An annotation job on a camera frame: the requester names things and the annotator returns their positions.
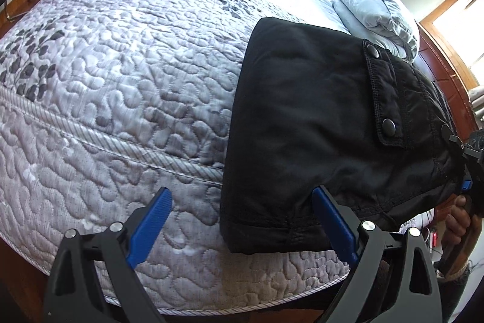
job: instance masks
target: hand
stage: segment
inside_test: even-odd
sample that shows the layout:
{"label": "hand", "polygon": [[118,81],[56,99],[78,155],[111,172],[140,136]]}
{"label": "hand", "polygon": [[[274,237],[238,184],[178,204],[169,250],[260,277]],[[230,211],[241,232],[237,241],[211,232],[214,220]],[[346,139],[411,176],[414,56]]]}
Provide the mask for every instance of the hand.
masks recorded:
{"label": "hand", "polygon": [[476,246],[479,235],[482,230],[482,218],[474,215],[472,220],[469,214],[463,208],[466,204],[466,198],[460,195],[456,198],[454,206],[451,208],[451,213],[445,219],[445,232],[442,237],[442,247],[445,248],[447,245],[459,245],[462,241],[462,236],[466,233],[468,227],[470,233],[467,236],[466,244],[462,249],[460,255],[457,257],[456,262],[451,267],[448,275],[453,275],[459,272],[462,267],[464,267],[468,260],[471,252]]}

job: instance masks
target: bed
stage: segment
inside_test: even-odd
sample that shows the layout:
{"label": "bed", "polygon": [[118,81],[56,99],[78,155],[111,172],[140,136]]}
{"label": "bed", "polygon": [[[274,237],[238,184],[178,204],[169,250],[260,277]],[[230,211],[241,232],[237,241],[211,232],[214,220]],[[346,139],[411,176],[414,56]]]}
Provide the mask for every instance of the bed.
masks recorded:
{"label": "bed", "polygon": [[48,274],[67,229],[101,231],[169,186],[137,269],[161,313],[248,312],[342,281],[333,251],[231,254],[218,231],[231,101],[268,16],[349,34],[327,0],[42,0],[0,41],[0,237]]}

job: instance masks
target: metal rivet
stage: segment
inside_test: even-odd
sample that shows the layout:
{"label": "metal rivet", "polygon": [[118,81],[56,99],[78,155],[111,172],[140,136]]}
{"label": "metal rivet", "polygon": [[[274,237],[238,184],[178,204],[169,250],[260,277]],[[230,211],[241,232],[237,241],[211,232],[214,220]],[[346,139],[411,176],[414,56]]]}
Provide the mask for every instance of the metal rivet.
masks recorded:
{"label": "metal rivet", "polygon": [[368,230],[368,231],[372,231],[372,230],[374,230],[374,228],[375,228],[374,223],[373,223],[373,222],[371,222],[371,221],[364,221],[364,222],[361,224],[361,226],[363,227],[363,229]]}
{"label": "metal rivet", "polygon": [[383,133],[386,134],[388,137],[395,136],[396,126],[392,120],[388,118],[384,119],[381,127],[383,128]]}
{"label": "metal rivet", "polygon": [[372,46],[371,44],[368,44],[366,48],[368,49],[368,52],[370,53],[371,56],[373,56],[376,59],[380,58],[380,53],[374,46]]}
{"label": "metal rivet", "polygon": [[418,230],[417,228],[410,228],[408,232],[414,237],[420,236],[420,230]]}
{"label": "metal rivet", "polygon": [[117,231],[121,231],[121,230],[123,230],[123,224],[121,222],[111,223],[110,230],[113,233],[116,233]]}
{"label": "metal rivet", "polygon": [[76,229],[69,229],[65,232],[65,237],[66,238],[74,238],[77,234]]}

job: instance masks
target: sleeve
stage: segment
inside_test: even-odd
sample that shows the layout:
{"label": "sleeve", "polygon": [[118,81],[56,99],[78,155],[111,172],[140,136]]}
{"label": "sleeve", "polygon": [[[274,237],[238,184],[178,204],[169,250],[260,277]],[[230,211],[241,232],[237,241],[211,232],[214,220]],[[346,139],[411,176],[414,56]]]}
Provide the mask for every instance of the sleeve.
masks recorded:
{"label": "sleeve", "polygon": [[440,301],[442,303],[442,321],[447,323],[456,309],[460,297],[469,280],[469,263],[451,278],[444,278],[437,272],[437,282],[439,283]]}

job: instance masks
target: black jacket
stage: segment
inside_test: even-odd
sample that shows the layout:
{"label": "black jacket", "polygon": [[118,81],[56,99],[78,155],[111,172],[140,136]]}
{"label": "black jacket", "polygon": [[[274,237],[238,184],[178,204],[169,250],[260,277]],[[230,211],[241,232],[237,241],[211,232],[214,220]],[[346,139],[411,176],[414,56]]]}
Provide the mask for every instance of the black jacket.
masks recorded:
{"label": "black jacket", "polygon": [[442,92],[411,64],[342,32],[260,20],[235,94],[220,207],[231,252],[331,249],[313,214],[324,185],[397,231],[460,186]]}

